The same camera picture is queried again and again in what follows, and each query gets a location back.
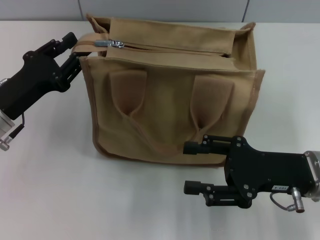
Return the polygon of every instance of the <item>metal cylinder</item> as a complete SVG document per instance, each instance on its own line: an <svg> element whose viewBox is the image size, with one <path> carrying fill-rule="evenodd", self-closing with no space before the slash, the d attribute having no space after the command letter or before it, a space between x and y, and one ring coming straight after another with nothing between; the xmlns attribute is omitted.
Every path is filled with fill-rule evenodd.
<svg viewBox="0 0 320 240"><path fill-rule="evenodd" d="M297 213L303 213L305 211L305 207L298 188L293 187L291 190L291 194L295 205L295 211Z"/></svg>
<svg viewBox="0 0 320 240"><path fill-rule="evenodd" d="M3 150L3 151L9 150L9 145L6 144L6 142L3 141L2 139L0 139L0 149Z"/></svg>

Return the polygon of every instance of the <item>robotic arm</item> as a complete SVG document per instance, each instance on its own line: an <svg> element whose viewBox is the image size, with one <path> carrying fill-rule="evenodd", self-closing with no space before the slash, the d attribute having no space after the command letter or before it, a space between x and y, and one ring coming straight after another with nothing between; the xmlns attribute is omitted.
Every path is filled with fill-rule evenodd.
<svg viewBox="0 0 320 240"><path fill-rule="evenodd" d="M0 149L7 151L9 143L24 128L24 112L29 107L48 92L63 93L70 88L71 81L81 71L79 56L89 53L73 53L61 67L54 58L71 49L77 41L70 32L61 42L53 39L35 51L28 51L22 57L22 69L0 81ZM19 116L22 116L22 124L6 139L1 139L15 125L12 120Z"/></svg>
<svg viewBox="0 0 320 240"><path fill-rule="evenodd" d="M11 78L0 81L0 149L7 151L9 143L24 128L24 112L51 91L65 92L81 71L80 56L89 52L72 53L58 66L55 57L71 49L77 38L70 32L62 41L51 40L35 51L23 55L22 69ZM22 124L5 139L22 116ZM185 181L184 193L203 194L207 206L238 206L247 209L259 192L270 192L271 200L286 211L304 212L302 197L320 200L320 152L304 154L263 152L249 146L243 136L203 136L202 143L186 142L184 154L226 155L224 174L226 186ZM291 194L294 204L283 207L273 199L274 193Z"/></svg>
<svg viewBox="0 0 320 240"><path fill-rule="evenodd" d="M186 142L184 154L226 155L224 175L227 186L185 181L184 193L203 194L207 206L238 206L248 209L259 192L269 192L270 199L286 211L305 211L302 196L320 200L320 152L304 154L264 152L253 149L243 136L204 135L202 143ZM291 194L294 204L283 207L273 194Z"/></svg>

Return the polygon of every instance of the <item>bag handle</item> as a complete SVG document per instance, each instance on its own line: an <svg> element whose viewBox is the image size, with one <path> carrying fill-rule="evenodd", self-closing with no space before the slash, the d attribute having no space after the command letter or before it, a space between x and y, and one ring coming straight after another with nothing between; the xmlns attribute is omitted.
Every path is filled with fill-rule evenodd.
<svg viewBox="0 0 320 240"><path fill-rule="evenodd" d="M152 149L165 156L181 153L183 143L170 145L158 142L134 119L134 115L144 102L147 72L144 70L116 71L109 74L109 79L115 108L129 120L141 139ZM223 116L232 89L232 81L203 75L195 77L190 103L195 135L188 141L196 140Z"/></svg>

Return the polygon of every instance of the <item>silver connector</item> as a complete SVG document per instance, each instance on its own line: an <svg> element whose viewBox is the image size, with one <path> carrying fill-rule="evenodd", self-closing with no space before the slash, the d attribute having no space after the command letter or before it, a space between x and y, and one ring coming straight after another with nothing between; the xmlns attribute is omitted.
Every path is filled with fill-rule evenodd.
<svg viewBox="0 0 320 240"><path fill-rule="evenodd" d="M314 186L304 196L314 202L320 201L320 151L306 151L304 153L312 172Z"/></svg>
<svg viewBox="0 0 320 240"><path fill-rule="evenodd" d="M301 194L298 188L293 187L291 189L292 198L295 205L295 211L297 213L303 213L305 211L304 203L302 202Z"/></svg>
<svg viewBox="0 0 320 240"><path fill-rule="evenodd" d="M7 150L9 150L9 148L10 148L10 146L5 141L0 139L0 149L3 151L7 151Z"/></svg>
<svg viewBox="0 0 320 240"><path fill-rule="evenodd" d="M294 204L286 207L286 210L287 210L288 212L293 212L293 211L295 211L296 209L297 209L297 208L296 208L296 205L294 205Z"/></svg>
<svg viewBox="0 0 320 240"><path fill-rule="evenodd" d="M6 81L8 81L8 78L4 78L4 79L0 80L0 86L1 86L2 84L4 84Z"/></svg>
<svg viewBox="0 0 320 240"><path fill-rule="evenodd" d="M6 144L11 143L11 141L12 141L12 138L11 138L10 136L7 136L7 137L4 139L4 142L5 142Z"/></svg>
<svg viewBox="0 0 320 240"><path fill-rule="evenodd" d="M14 126L14 122L0 110L0 138Z"/></svg>

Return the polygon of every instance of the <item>canvas tote bag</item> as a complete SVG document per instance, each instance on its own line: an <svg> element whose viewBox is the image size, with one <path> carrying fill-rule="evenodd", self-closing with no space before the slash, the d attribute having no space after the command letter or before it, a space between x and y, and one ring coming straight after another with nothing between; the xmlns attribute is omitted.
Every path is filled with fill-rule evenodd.
<svg viewBox="0 0 320 240"><path fill-rule="evenodd" d="M225 156L184 155L203 135L242 136L264 70L254 23L239 30L87 16L94 33L80 57L93 143L107 156L179 165L223 165Z"/></svg>

